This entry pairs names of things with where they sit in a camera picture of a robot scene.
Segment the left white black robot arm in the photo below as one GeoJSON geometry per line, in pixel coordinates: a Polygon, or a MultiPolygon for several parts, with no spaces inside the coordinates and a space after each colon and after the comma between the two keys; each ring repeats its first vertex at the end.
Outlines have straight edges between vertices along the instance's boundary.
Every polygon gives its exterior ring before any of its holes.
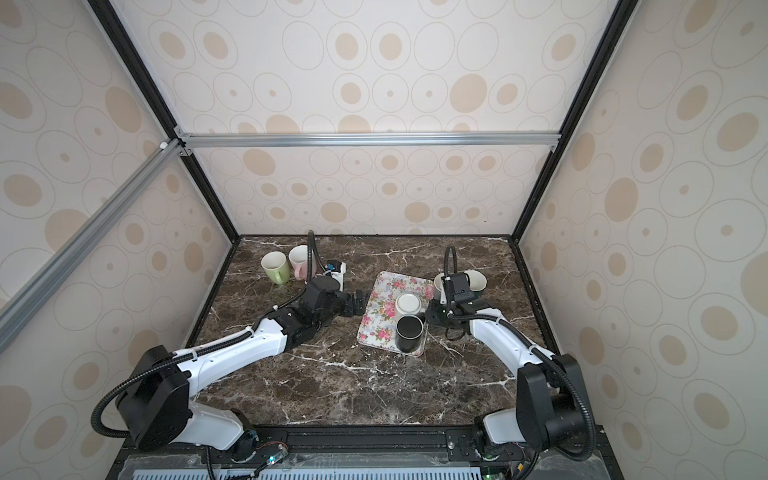
{"type": "Polygon", "coordinates": [[[306,246],[308,273],[298,294],[218,340],[174,352],[162,346],[147,350],[131,376],[97,402],[90,417],[93,432],[131,439],[142,452],[173,443],[200,445],[237,463],[264,447],[241,412],[209,407],[194,398],[244,367],[309,342],[335,318],[362,314],[366,297],[361,291],[344,291],[343,264],[321,264],[313,233],[307,235],[306,246]]]}

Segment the dark green ceramic mug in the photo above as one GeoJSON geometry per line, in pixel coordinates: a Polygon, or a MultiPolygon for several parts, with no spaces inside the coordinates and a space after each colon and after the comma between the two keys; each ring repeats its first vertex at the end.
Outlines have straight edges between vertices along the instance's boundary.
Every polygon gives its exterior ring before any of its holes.
{"type": "Polygon", "coordinates": [[[484,274],[477,270],[465,270],[469,280],[469,288],[473,292],[482,292],[487,288],[487,278],[484,274]]]}

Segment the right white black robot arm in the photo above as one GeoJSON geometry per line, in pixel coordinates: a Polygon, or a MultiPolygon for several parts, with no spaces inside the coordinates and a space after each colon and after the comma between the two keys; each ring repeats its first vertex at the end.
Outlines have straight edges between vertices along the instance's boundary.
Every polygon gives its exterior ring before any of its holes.
{"type": "Polygon", "coordinates": [[[589,459],[597,427],[578,361],[535,343],[482,298],[483,288],[458,269],[454,246],[446,248],[440,296],[430,301],[426,319],[450,332],[470,335],[488,347],[513,375],[515,407],[475,420],[474,444],[495,460],[508,444],[535,454],[554,449],[565,458],[589,459]]]}

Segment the pink ceramic mug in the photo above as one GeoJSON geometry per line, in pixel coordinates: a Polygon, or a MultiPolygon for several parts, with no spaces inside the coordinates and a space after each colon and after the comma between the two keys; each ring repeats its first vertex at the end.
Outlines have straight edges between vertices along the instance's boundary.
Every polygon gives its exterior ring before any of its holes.
{"type": "Polygon", "coordinates": [[[309,270],[309,250],[307,245],[299,245],[291,249],[288,255],[294,278],[306,281],[309,270]]]}

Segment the light green ceramic mug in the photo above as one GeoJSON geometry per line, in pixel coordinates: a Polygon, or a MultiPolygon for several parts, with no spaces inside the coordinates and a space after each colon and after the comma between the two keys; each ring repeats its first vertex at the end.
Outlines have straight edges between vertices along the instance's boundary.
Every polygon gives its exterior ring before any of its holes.
{"type": "Polygon", "coordinates": [[[292,276],[292,268],[286,255],[280,251],[269,252],[261,259],[261,267],[269,280],[276,285],[285,285],[292,276]]]}

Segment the grey ceramic mug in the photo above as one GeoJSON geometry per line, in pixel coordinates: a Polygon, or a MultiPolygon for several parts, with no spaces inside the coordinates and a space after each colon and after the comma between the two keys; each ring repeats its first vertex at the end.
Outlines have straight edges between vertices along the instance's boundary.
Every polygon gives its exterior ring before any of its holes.
{"type": "Polygon", "coordinates": [[[433,285],[435,290],[434,298],[438,299],[441,304],[446,303],[446,296],[445,296],[444,284],[443,284],[444,276],[445,276],[444,273],[439,273],[438,275],[435,276],[433,280],[433,285]]]}

